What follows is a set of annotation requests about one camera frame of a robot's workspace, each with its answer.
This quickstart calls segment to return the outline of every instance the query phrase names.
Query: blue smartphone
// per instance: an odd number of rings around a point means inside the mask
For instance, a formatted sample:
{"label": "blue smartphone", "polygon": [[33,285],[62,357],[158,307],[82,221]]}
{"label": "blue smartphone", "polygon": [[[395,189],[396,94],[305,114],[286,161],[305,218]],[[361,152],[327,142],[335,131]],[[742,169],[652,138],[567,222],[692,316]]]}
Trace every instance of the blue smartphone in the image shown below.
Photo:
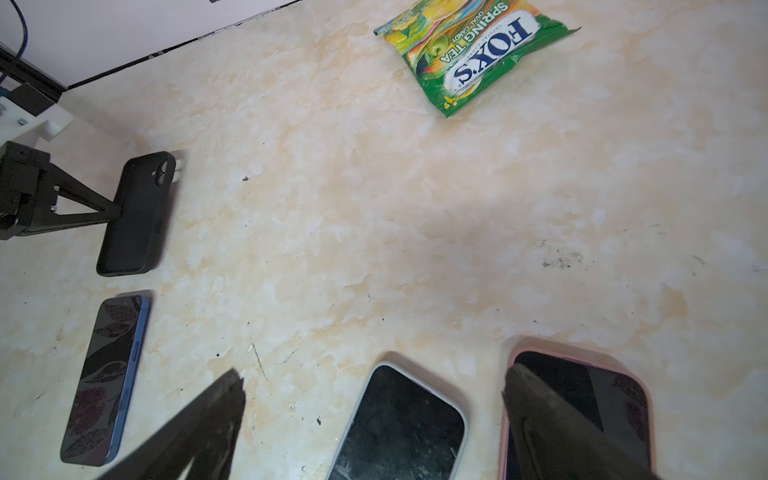
{"label": "blue smartphone", "polygon": [[61,442],[63,462],[99,466],[118,454],[148,312],[143,295],[99,306]]}

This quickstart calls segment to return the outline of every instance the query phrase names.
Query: beige tabletop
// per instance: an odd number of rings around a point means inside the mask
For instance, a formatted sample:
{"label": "beige tabletop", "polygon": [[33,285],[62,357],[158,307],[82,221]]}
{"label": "beige tabletop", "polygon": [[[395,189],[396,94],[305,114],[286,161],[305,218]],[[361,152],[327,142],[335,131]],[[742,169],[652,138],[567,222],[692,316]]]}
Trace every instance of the beige tabletop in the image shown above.
{"label": "beige tabletop", "polygon": [[101,194],[183,168],[149,273],[96,274],[103,225],[0,244],[0,477],[106,470],[58,453],[98,305],[135,290],[118,461],[234,367],[231,478],[322,480],[394,352],[465,397],[457,478],[491,480],[535,336],[646,384],[667,480],[768,475],[768,3],[535,2],[582,29],[446,120],[372,34],[410,1],[305,0],[63,96],[38,148]]}

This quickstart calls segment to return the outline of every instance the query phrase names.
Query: white oval label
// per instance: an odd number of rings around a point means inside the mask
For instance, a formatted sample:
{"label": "white oval label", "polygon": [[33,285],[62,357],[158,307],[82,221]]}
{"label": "white oval label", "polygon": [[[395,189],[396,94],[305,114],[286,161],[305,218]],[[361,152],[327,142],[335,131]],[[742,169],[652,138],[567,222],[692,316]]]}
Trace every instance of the white oval label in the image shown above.
{"label": "white oval label", "polygon": [[541,26],[532,13],[509,12],[484,32],[456,64],[445,74],[445,88],[461,94],[482,78],[482,73],[521,45],[533,40]]}

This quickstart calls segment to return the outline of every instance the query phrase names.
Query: fox's candy bag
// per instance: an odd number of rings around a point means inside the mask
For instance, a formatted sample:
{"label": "fox's candy bag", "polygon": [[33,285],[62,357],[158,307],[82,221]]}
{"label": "fox's candy bag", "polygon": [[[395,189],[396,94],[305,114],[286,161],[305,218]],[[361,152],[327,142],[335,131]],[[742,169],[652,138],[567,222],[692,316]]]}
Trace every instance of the fox's candy bag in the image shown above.
{"label": "fox's candy bag", "polygon": [[574,31],[525,0],[421,0],[373,33],[395,45],[449,117],[520,57]]}

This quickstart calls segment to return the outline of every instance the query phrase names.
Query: pink phone case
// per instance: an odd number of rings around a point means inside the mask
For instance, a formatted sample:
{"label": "pink phone case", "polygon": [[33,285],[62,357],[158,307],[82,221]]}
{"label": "pink phone case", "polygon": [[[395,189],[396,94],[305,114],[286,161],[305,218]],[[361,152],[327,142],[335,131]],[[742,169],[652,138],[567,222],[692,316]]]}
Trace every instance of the pink phone case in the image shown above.
{"label": "pink phone case", "polygon": [[[645,398],[648,404],[648,445],[650,470],[654,473],[656,472],[656,455],[654,455],[654,406],[650,397],[650,393],[648,392],[648,388],[640,381],[639,378],[637,378],[631,372],[627,371],[616,359],[613,359],[612,357],[605,354],[533,337],[525,337],[517,345],[515,345],[515,348],[512,349],[512,353],[509,355],[509,361],[507,361],[507,369],[512,367],[517,356],[523,352],[544,353],[546,355],[556,356],[558,358],[571,360],[577,363],[585,363],[589,366],[597,367],[599,369],[609,370],[611,372],[626,375],[637,382],[637,384],[643,389],[643,393],[645,394]],[[509,418],[507,418],[507,412],[504,410],[502,413],[502,446],[498,455],[498,480],[506,480],[507,478],[508,440]]]}

